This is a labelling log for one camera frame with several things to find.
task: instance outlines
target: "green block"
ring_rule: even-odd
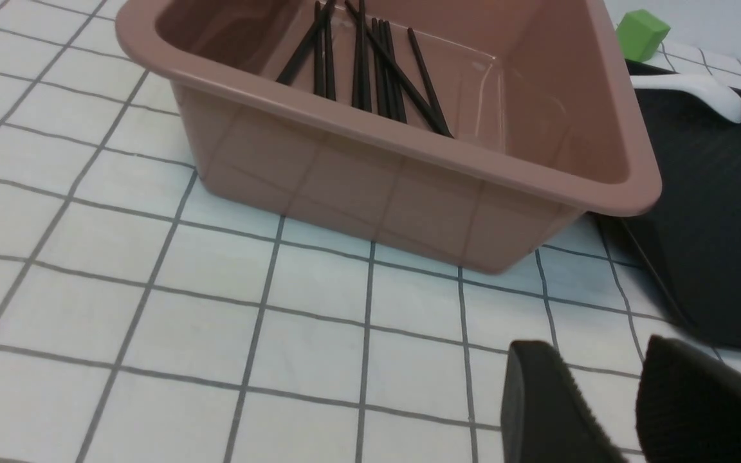
[[[647,10],[627,12],[617,27],[617,38],[626,59],[644,62],[656,53],[671,28]]]

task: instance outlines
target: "black chopstick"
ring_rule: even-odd
[[[330,30],[332,12],[324,21],[324,80],[327,99],[336,101],[336,79],[333,76],[333,35]]]
[[[359,0],[359,17],[362,18],[359,26],[360,35],[362,37],[361,45],[361,57],[360,68],[362,71],[362,109],[365,111],[373,112],[373,106],[371,105],[371,71],[368,68],[368,45],[365,40],[365,36],[368,36],[370,32],[365,24],[365,0]]]
[[[388,50],[390,51],[391,58],[396,61],[396,50],[394,49],[394,34],[390,31],[390,21],[385,21],[385,35],[388,39]],[[394,86],[394,103],[396,104],[397,119],[399,122],[408,123],[408,117],[405,114],[405,102],[402,97],[402,87],[399,82],[393,80]]]
[[[294,50],[293,55],[288,59],[285,68],[281,73],[279,73],[276,82],[284,85],[291,85],[293,79],[299,73],[300,68],[305,64],[305,59],[307,58],[308,52],[311,51],[317,32],[321,29],[324,21],[330,17],[330,13],[333,11],[333,5],[335,4],[336,0],[327,0],[327,3],[324,4],[324,8],[320,11],[320,14],[314,18],[314,22],[311,24],[311,27],[308,28],[308,32],[305,32],[305,36],[297,45],[297,49]]]
[[[430,102],[430,108],[436,114],[436,117],[440,120],[445,130],[448,129],[448,122],[444,119],[442,114],[442,106],[439,105],[439,98],[436,97],[436,91],[433,88],[433,82],[430,81],[430,74],[428,74],[427,66],[425,65],[425,59],[419,49],[419,41],[417,41],[417,35],[414,29],[408,27],[408,38],[411,41],[411,48],[414,49],[414,56],[417,58],[417,65],[419,67],[419,73],[423,77],[423,85],[425,86],[425,93],[427,94],[427,100]]]
[[[382,45],[385,45],[385,50],[389,53],[391,58],[396,61],[396,57],[393,53],[390,52],[391,47],[393,47],[393,43],[388,41],[388,21],[380,21],[379,24],[379,38]],[[392,120],[399,120],[399,106],[396,105],[396,88],[399,87],[397,85],[396,79],[393,75],[391,75],[391,71],[389,69],[385,70],[385,76],[387,79],[385,80],[385,85],[387,86],[388,90],[388,109],[390,111],[390,118]]]
[[[379,37],[379,22],[376,18],[370,21],[370,32]],[[374,71],[376,71],[376,112],[382,117],[390,117],[388,112],[388,93],[385,88],[385,70],[382,68],[382,58],[379,53],[374,55]]]
[[[359,23],[361,22],[361,20],[359,12],[356,11],[356,8],[354,8],[348,0],[345,0],[345,6],[347,8],[347,11],[351,13],[351,17],[353,18],[354,23],[356,23],[356,26],[360,27]],[[395,77],[399,79],[399,84],[401,84],[402,87],[405,89],[405,93],[408,94],[408,97],[410,97],[411,101],[414,102],[416,108],[419,109],[419,114],[421,114],[421,116],[425,119],[430,128],[434,132],[436,132],[436,134],[441,134],[445,135],[445,137],[453,138],[453,135],[450,134],[447,126],[444,126],[438,120],[438,118],[436,118],[436,114],[433,113],[433,109],[430,108],[426,100],[419,94],[417,88],[414,87],[414,83],[412,83],[408,79],[408,76],[405,75],[402,68],[400,68],[399,65],[397,65],[396,62],[393,61],[393,59],[391,59],[389,53],[385,51],[385,47],[382,46],[382,43],[380,43],[380,41],[371,34],[368,34],[367,36],[368,38],[370,38],[370,44],[373,46],[374,51],[376,51],[376,53],[379,53],[379,55],[382,57],[382,61],[385,61],[386,67],[394,71]]]
[[[314,2],[314,18],[318,17],[322,5]],[[324,96],[324,64],[322,62],[322,30],[319,29],[314,37],[314,94]]]

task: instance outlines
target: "black tray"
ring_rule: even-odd
[[[668,73],[635,62],[628,70]],[[680,92],[636,96],[664,187],[649,213],[621,225],[676,320],[713,345],[741,348],[741,124]]]

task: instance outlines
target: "plastic basin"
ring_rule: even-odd
[[[417,30],[454,138],[407,98],[408,124],[350,106],[355,30],[341,0],[337,102],[313,94],[312,58],[291,87],[274,82],[312,2],[128,0],[116,29],[172,82],[200,179],[227,199],[488,273],[585,211],[630,216],[658,199],[602,0],[367,0],[367,13],[391,22],[423,91],[405,28]]]

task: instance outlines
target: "white plastic spoon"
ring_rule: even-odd
[[[630,76],[630,83],[634,88],[690,93],[727,120],[741,122],[741,98],[731,87],[720,84],[714,77],[697,74]]]

